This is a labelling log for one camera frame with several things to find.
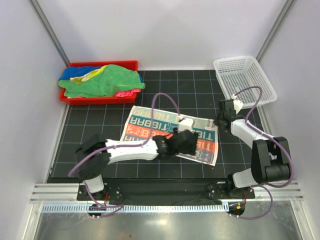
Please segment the printed rabbit towel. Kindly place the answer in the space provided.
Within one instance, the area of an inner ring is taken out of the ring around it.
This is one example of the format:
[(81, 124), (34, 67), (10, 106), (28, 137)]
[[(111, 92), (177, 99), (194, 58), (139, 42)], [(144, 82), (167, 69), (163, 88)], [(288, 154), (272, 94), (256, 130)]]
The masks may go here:
[[(186, 118), (193, 119), (193, 131), (198, 133), (197, 149), (195, 155), (178, 154), (179, 157), (194, 162), (215, 166), (218, 158), (218, 127), (212, 119), (199, 118), (181, 114)], [(165, 136), (178, 127), (178, 113), (160, 109), (153, 110), (151, 121), (151, 109), (142, 106), (133, 106), (125, 121), (121, 141), (145, 140), (152, 136)]]

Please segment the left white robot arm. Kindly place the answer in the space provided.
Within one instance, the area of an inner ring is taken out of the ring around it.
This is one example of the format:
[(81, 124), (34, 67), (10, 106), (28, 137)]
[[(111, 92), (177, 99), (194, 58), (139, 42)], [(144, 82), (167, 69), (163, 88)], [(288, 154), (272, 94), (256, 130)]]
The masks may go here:
[(77, 174), (88, 196), (101, 200), (106, 194), (102, 171), (107, 165), (131, 160), (166, 160), (179, 154), (196, 154), (199, 134), (190, 130), (156, 135), (148, 140), (114, 141), (100, 134), (80, 144), (75, 150), (76, 166), (69, 176)]

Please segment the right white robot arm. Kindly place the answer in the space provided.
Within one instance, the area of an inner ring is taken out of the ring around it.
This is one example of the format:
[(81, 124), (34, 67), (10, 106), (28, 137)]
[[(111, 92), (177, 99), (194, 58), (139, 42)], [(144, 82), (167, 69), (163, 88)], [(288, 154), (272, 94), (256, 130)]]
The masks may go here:
[(220, 131), (238, 137), (251, 149), (250, 168), (228, 175), (226, 194), (230, 198), (239, 198), (251, 187), (283, 188), (289, 185), (294, 169), (287, 139), (266, 134), (252, 125), (239, 114), (243, 103), (237, 99), (220, 100), (218, 107), (214, 124)]

